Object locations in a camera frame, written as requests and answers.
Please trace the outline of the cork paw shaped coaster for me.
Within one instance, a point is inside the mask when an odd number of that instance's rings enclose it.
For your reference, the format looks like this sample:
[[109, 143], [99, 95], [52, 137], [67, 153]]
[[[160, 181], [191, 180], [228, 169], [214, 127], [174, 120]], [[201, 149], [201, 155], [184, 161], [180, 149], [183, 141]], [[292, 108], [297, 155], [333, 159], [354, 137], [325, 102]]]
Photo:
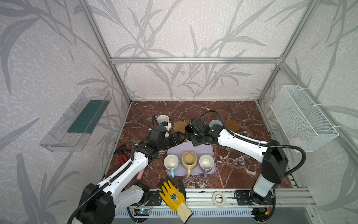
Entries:
[[182, 134], [185, 134], [186, 131], [185, 131], [185, 127], [188, 125], [187, 122], [185, 121], [178, 121], [178, 122], [175, 122], [174, 123], [174, 126], [173, 126], [173, 131], [174, 132], [180, 132]]

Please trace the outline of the black mug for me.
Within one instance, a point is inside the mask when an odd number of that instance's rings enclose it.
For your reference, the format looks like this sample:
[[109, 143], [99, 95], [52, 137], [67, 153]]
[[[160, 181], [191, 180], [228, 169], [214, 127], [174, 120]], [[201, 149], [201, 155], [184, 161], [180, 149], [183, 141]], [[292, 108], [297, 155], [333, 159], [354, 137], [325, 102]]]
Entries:
[[194, 135], [194, 131], [190, 125], [185, 126], [185, 138], [187, 142], [192, 141], [192, 135]]

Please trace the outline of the grey blue round coaster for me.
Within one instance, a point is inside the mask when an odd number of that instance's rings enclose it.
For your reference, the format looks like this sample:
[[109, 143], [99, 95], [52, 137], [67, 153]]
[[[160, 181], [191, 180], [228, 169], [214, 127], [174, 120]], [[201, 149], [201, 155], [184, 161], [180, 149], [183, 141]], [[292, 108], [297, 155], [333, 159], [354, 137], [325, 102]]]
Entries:
[[209, 122], [209, 126], [212, 128], [213, 126], [219, 126], [223, 128], [223, 123], [220, 120], [212, 120]]

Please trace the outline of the white speckled mug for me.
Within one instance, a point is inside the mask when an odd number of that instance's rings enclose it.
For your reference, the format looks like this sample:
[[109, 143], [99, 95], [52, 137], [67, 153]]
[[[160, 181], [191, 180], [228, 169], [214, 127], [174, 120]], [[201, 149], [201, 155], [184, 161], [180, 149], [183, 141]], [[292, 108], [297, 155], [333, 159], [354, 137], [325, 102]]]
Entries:
[[169, 117], [164, 114], [159, 115], [156, 117], [156, 121], [158, 123], [158, 127], [156, 127], [156, 130], [158, 130], [160, 133], [164, 133], [165, 138], [169, 137], [170, 130], [172, 128]]

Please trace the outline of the brown wooden round coaster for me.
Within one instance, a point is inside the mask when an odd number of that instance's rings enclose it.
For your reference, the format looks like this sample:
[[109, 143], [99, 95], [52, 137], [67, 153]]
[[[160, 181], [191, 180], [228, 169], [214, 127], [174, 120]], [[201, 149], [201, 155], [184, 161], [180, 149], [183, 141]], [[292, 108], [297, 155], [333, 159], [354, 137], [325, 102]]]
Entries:
[[236, 133], [236, 132], [238, 132], [239, 129], [240, 129], [240, 124], [239, 124], [237, 121], [235, 121], [235, 120], [228, 120], [228, 121], [226, 122], [226, 127], [227, 127], [230, 131]]

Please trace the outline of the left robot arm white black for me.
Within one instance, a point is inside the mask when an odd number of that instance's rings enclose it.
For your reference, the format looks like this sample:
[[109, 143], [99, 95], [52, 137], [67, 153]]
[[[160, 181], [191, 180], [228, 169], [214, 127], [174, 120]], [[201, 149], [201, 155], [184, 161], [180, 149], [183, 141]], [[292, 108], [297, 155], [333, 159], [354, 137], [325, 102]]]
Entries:
[[138, 143], [131, 158], [112, 175], [94, 185], [88, 184], [81, 195], [80, 203], [68, 219], [82, 224], [110, 224], [114, 217], [129, 206], [143, 201], [149, 188], [136, 184], [129, 189], [125, 186], [145, 169], [160, 151], [182, 144], [180, 132], [170, 132], [165, 126], [157, 125]]

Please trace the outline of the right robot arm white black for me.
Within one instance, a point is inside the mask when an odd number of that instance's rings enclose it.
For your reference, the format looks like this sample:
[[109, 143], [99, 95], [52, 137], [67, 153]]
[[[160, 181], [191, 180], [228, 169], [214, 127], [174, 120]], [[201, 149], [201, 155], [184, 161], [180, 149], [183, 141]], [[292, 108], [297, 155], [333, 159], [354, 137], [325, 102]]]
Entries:
[[[300, 169], [306, 161], [306, 152], [297, 146], [281, 145], [278, 142], [257, 141], [233, 133], [226, 126], [214, 124], [211, 127], [201, 119], [194, 119], [188, 126], [192, 144], [196, 147], [202, 144], [216, 144], [244, 153], [262, 164], [262, 171], [252, 190], [252, 197], [264, 198], [282, 179]], [[302, 155], [300, 162], [286, 171], [289, 160], [284, 149], [299, 151]]]

